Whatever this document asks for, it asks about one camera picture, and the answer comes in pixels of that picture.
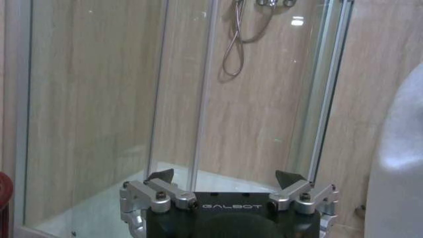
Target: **glass panel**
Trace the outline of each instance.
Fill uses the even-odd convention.
[[[336,0],[299,0],[292,8],[277,9],[263,37],[244,45],[243,71],[225,81],[221,58],[233,11],[231,1],[220,1],[196,190],[275,190],[275,170],[307,177],[315,138],[307,130],[319,122],[340,7]],[[327,18],[329,11],[337,18]],[[269,13],[247,1],[245,38],[263,27],[263,14]],[[327,49],[320,47],[323,39]],[[236,54],[228,65],[239,65]]]
[[[151,148],[164,0],[33,0],[25,225],[129,237],[118,185]]]
[[[175,169],[187,189],[196,151],[211,18],[209,0],[171,0],[152,144],[152,170]]]

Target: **screw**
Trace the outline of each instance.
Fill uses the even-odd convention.
[[[129,181],[124,181],[124,184],[121,185],[124,188],[128,187]]]
[[[309,199],[311,199],[311,196],[309,196],[309,193],[308,193],[308,192],[304,192],[304,193],[300,194],[299,200],[301,200],[301,201],[309,201]]]
[[[165,192],[160,191],[156,193],[156,199],[157,200],[164,200],[165,199]]]

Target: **red object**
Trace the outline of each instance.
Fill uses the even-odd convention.
[[[13,183],[0,172],[0,238],[8,237],[8,202],[13,194]]]

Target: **white shower base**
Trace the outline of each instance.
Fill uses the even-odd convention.
[[[173,182],[185,184],[187,168],[169,163],[157,163],[159,171],[167,168],[175,169]],[[130,238],[128,226],[120,220],[118,189],[124,181],[143,180],[143,178],[144,172],[141,171],[41,223],[34,229],[60,238]],[[256,182],[201,170],[197,172],[196,191],[272,192],[275,190],[275,187]]]

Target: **metal bracket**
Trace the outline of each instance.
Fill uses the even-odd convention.
[[[197,208],[197,198],[193,192],[180,190],[177,186],[171,185],[157,178],[149,180],[147,186],[156,191],[164,191],[179,209],[193,211]]]
[[[336,214],[339,192],[333,185],[315,187],[309,194],[301,194],[295,200],[295,210],[300,214],[313,214],[317,209],[323,214]]]
[[[134,238],[144,238],[145,210],[165,213],[171,209],[171,197],[163,191],[155,191],[139,181],[124,182],[120,189],[120,219],[128,224]]]
[[[283,189],[277,193],[269,194],[271,205],[275,211],[285,211],[289,208],[289,204],[293,199],[311,190],[311,183],[305,180],[299,180],[289,187]]]
[[[300,214],[320,212],[320,238],[325,238],[336,220],[339,191],[333,185],[315,187],[295,200],[295,210]]]

